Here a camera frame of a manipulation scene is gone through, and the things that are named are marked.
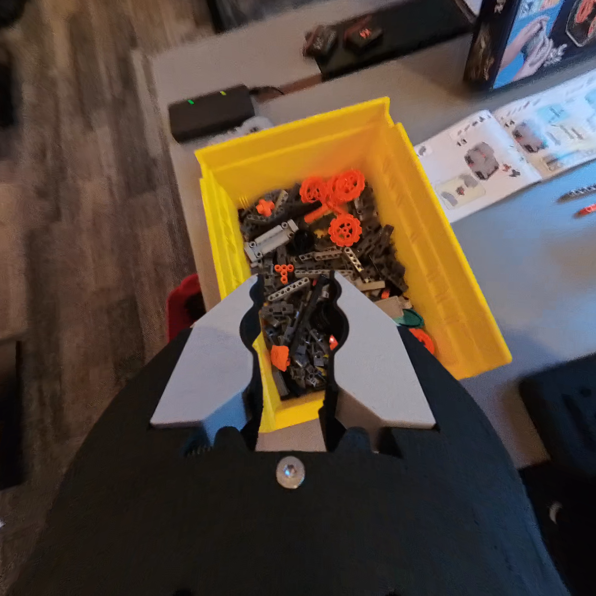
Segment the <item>black rectangular power bank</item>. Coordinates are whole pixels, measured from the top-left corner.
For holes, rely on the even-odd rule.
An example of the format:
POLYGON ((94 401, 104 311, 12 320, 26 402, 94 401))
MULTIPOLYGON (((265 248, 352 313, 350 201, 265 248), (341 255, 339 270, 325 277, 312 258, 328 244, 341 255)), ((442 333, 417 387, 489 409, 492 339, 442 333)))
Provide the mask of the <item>black rectangular power bank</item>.
POLYGON ((245 85, 188 98, 168 106, 170 131, 177 142, 208 137, 236 128, 255 116, 245 85))

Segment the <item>yellow plastic bin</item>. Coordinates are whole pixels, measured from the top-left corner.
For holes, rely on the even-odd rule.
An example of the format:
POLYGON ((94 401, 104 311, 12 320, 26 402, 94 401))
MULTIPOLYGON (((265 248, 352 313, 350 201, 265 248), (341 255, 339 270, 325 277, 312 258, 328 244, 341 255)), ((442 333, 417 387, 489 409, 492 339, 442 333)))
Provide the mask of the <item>yellow plastic bin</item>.
MULTIPOLYGON (((445 405, 452 384, 460 390, 459 379, 510 363, 511 354, 405 129, 392 121, 389 107, 388 98, 371 100, 199 149, 195 155, 200 192, 224 299, 258 275, 246 260, 238 209, 310 176, 329 178, 347 169, 363 172, 374 190, 380 222, 393 227, 396 257, 406 270, 407 296, 435 342, 432 354, 408 329, 398 327, 436 430, 445 423, 439 422, 432 392, 445 405)), ((261 321, 260 329, 254 343, 262 378, 259 431, 315 420, 327 385, 324 391, 282 400, 261 321)))

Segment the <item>white remote controller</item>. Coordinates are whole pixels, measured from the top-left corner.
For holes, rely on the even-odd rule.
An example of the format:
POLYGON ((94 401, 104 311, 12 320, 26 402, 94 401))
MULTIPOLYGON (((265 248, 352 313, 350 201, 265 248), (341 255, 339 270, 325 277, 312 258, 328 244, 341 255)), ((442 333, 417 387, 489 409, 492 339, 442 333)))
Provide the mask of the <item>white remote controller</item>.
POLYGON ((232 139, 242 138, 253 133, 262 132, 274 127, 274 124, 267 118, 262 116, 254 116, 242 124, 230 129, 226 132, 219 133, 207 142, 208 145, 220 144, 232 139))

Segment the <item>open instruction manual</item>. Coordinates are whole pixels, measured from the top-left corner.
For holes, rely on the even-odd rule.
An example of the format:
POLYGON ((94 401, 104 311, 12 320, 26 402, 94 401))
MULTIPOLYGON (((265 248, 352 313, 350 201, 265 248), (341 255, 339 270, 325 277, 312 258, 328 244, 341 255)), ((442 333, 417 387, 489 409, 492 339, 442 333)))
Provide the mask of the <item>open instruction manual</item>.
POLYGON ((450 223, 595 160, 595 70, 414 146, 450 223))

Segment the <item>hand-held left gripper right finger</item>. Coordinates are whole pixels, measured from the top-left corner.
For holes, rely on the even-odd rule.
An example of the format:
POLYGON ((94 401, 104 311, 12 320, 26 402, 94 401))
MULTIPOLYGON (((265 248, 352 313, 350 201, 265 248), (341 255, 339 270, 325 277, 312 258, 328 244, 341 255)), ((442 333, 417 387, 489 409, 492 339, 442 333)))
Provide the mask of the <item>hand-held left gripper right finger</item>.
POLYGON ((349 428, 364 429, 374 448, 390 428, 436 426, 397 324, 342 274, 332 274, 338 347, 331 353, 322 408, 325 446, 349 428))

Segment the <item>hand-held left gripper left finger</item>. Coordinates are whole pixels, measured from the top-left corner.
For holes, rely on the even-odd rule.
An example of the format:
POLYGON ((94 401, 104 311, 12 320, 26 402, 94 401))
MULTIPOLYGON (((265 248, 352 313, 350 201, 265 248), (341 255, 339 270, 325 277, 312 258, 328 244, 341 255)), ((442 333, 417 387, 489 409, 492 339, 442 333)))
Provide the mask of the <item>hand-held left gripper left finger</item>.
POLYGON ((262 421, 262 378, 254 343, 261 333, 262 277, 252 275, 190 330, 160 401, 154 428, 197 428, 212 445, 219 430, 244 432, 254 448, 262 421))

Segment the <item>black desk pad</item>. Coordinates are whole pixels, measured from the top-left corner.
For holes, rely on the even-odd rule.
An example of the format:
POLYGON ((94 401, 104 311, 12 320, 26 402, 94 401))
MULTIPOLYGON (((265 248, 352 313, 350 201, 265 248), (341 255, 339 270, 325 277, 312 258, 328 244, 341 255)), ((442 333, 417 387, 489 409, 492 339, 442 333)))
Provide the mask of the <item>black desk pad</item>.
POLYGON ((465 1, 404 1, 328 25, 338 33, 337 45, 325 60, 314 59, 323 80, 407 56, 472 31, 476 16, 465 1), (348 26, 370 19, 384 30, 382 41, 363 54, 344 48, 348 26))

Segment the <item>pile of building block parts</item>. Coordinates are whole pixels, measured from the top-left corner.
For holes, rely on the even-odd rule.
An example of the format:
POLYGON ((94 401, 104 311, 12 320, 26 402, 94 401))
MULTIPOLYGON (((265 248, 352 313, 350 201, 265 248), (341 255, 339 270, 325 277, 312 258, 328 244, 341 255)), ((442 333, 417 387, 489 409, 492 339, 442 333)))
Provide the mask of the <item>pile of building block parts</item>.
POLYGON ((435 353, 423 317, 407 296, 405 266, 396 257, 393 227, 382 225, 363 172, 310 176, 237 211, 251 272, 262 277, 260 322, 271 374, 282 400, 324 391, 332 330, 332 276, 342 276, 435 353))

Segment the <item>grey desk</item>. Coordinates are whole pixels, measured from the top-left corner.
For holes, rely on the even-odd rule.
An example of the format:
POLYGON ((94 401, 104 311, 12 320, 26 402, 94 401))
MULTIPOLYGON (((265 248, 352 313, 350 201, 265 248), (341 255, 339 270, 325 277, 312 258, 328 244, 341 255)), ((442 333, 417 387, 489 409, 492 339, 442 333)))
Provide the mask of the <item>grey desk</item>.
MULTIPOLYGON (((261 106, 281 124, 387 96, 416 145, 480 109, 539 93, 595 69, 595 59, 488 96, 463 84, 469 37, 315 84, 261 106)), ((504 367, 464 381, 516 467, 548 455, 518 394, 535 371, 595 352, 595 215, 574 217, 562 193, 595 182, 595 163, 488 207, 454 225, 511 354, 504 367)))

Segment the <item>small black battery pack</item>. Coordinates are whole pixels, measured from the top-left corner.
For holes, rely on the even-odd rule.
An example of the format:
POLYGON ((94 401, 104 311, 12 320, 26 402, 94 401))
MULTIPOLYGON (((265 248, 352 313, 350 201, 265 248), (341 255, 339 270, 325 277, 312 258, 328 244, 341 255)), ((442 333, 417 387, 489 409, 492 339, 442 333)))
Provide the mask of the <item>small black battery pack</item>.
POLYGON ((305 35, 302 48, 303 56, 325 60, 331 56, 338 40, 335 27, 319 25, 305 35))
POLYGON ((378 45, 384 36, 384 30, 370 19, 361 19, 348 26, 344 32, 343 45, 348 51, 363 54, 378 45))

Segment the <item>blue robot kit box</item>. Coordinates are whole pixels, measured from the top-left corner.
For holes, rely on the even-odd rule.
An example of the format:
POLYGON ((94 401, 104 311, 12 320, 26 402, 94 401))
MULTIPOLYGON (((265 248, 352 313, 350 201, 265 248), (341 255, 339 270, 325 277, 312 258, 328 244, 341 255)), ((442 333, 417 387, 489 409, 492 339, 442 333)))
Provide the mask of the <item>blue robot kit box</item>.
POLYGON ((464 81, 494 91, 595 56, 595 1, 482 1, 464 81))

